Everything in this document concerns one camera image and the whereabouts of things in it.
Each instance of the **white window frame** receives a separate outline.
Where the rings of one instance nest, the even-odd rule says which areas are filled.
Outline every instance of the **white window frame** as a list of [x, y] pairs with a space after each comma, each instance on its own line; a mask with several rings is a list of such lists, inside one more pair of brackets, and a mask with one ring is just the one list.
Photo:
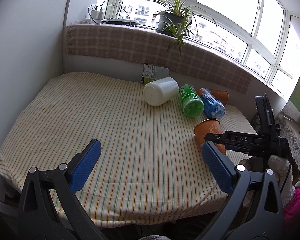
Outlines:
[[[283, 52], [284, 52], [286, 42], [287, 42], [287, 38], [288, 38], [289, 27], [290, 27], [290, 17], [291, 16], [296, 16], [296, 17], [300, 18], [299, 14], [294, 13], [292, 11], [287, 11], [284, 8], [284, 6], [282, 5], [282, 3], [280, 2], [280, 0], [276, 0], [278, 2], [278, 4], [281, 6], [281, 8], [283, 9], [283, 23], [282, 23], [280, 36], [279, 36], [278, 45], [277, 45], [277, 48], [276, 48], [275, 53], [273, 55], [260, 41], [258, 41], [256, 39], [258, 30], [259, 30], [259, 27], [260, 27], [260, 22], [261, 22], [261, 17], [262, 17], [262, 13], [263, 13], [263, 7], [264, 7], [264, 1], [265, 0], [259, 0], [258, 11], [257, 11], [257, 14], [256, 14], [254, 26], [253, 26], [253, 29], [252, 29], [252, 34], [248, 33], [241, 26], [239, 26], [238, 24], [236, 24], [235, 22], [233, 22], [229, 18], [225, 17], [224, 15], [220, 14], [219, 12], [217, 12], [217, 11], [215, 11], [215, 10], [213, 10], [213, 9], [211, 9], [211, 8], [201, 4], [201, 3], [198, 3], [197, 0], [185, 0], [185, 1], [186, 1], [185, 6], [195, 5], [195, 6], [200, 7], [200, 8], [196, 8], [196, 7], [194, 8], [195, 13], [203, 15], [207, 20], [210, 20], [210, 21], [211, 21], [211, 17], [209, 16], [209, 14], [211, 14], [212, 17], [214, 18], [214, 20], [216, 21], [217, 25], [219, 25], [220, 27], [224, 28], [225, 30], [229, 31], [230, 33], [234, 34], [239, 39], [244, 41], [247, 44], [247, 49], [244, 52], [242, 61], [238, 62], [238, 61], [236, 61], [236, 60], [234, 60], [230, 57], [229, 57], [229, 59], [232, 60], [232, 61], [235, 61], [240, 67], [243, 67], [248, 72], [252, 73], [254, 77], [261, 80], [264, 84], [269, 86], [272, 90], [274, 90], [277, 94], [279, 94], [285, 100], [288, 100], [288, 98], [290, 97], [291, 94], [283, 95], [281, 92], [279, 92], [275, 87], [273, 87], [271, 85], [271, 82], [274, 79], [274, 76], [277, 72], [277, 69], [284, 72], [290, 78], [293, 78], [293, 79], [298, 79], [299, 78], [299, 76], [294, 77], [291, 73], [287, 72], [285, 69], [283, 69], [279, 65], [279, 63], [281, 61], [281, 58], [282, 58], [282, 55], [283, 55]], [[108, 5], [109, 4], [119, 6], [119, 3], [118, 3], [117, 0], [109, 0]], [[108, 6], [107, 10], [106, 10], [105, 17], [106, 18], [114, 17], [114, 15], [118, 12], [118, 10], [119, 9], [117, 7]], [[210, 48], [210, 47], [204, 45], [203, 43], [200, 43], [200, 45], [204, 46], [204, 47], [207, 47], [207, 48]], [[247, 59], [248, 59], [248, 56], [249, 56], [252, 48], [256, 52], [258, 52], [268, 63], [270, 63], [270, 67], [269, 67], [269, 70], [268, 70], [265, 78], [262, 78], [257, 73], [255, 73], [253, 70], [251, 70], [250, 68], [245, 66], [245, 64], [247, 62]]]

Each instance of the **blue gripper pad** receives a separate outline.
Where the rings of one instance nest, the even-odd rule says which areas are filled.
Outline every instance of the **blue gripper pad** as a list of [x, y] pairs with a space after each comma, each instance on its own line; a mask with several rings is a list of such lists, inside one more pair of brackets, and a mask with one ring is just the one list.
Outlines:
[[233, 162], [210, 141], [202, 145], [201, 154], [221, 191], [230, 194], [236, 178]]
[[101, 143], [98, 140], [91, 141], [81, 154], [84, 156], [71, 173], [69, 187], [72, 193], [83, 189], [101, 155]]

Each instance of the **pink sleeve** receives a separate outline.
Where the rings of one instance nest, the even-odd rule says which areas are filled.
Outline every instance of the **pink sleeve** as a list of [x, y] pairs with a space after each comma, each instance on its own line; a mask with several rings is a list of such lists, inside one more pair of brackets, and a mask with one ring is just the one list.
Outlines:
[[285, 227], [294, 222], [300, 213], [300, 188], [296, 188], [292, 200], [283, 209]]

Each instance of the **bed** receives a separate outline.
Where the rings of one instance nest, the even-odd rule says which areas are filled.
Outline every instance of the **bed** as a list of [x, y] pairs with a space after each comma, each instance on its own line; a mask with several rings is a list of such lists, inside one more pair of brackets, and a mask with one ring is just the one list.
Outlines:
[[[187, 118], [179, 98], [152, 107], [143, 85], [94, 73], [51, 79], [22, 111], [0, 149], [0, 176], [19, 192], [30, 167], [54, 169], [91, 139], [102, 153], [76, 193], [99, 227], [159, 224], [217, 211], [226, 198], [201, 158], [193, 134], [204, 115]], [[222, 130], [255, 133], [226, 106]], [[247, 155], [227, 150], [237, 164]], [[52, 190], [58, 214], [66, 217]]]

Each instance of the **orange paper cup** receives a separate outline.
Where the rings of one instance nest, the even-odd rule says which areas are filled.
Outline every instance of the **orange paper cup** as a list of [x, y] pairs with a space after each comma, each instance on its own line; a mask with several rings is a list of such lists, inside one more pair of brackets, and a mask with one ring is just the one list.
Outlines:
[[[202, 144], [204, 144], [206, 141], [204, 139], [204, 136], [207, 133], [217, 133], [222, 134], [221, 128], [220, 128], [220, 121], [218, 119], [206, 119], [196, 125], [196, 127], [193, 129], [193, 132], [195, 134], [195, 139], [197, 141], [197, 144], [199, 148], [201, 149]], [[223, 154], [226, 155], [226, 147], [223, 144], [214, 144], [218, 150]]]
[[209, 89], [211, 94], [218, 99], [224, 106], [228, 103], [229, 93], [228, 91]]

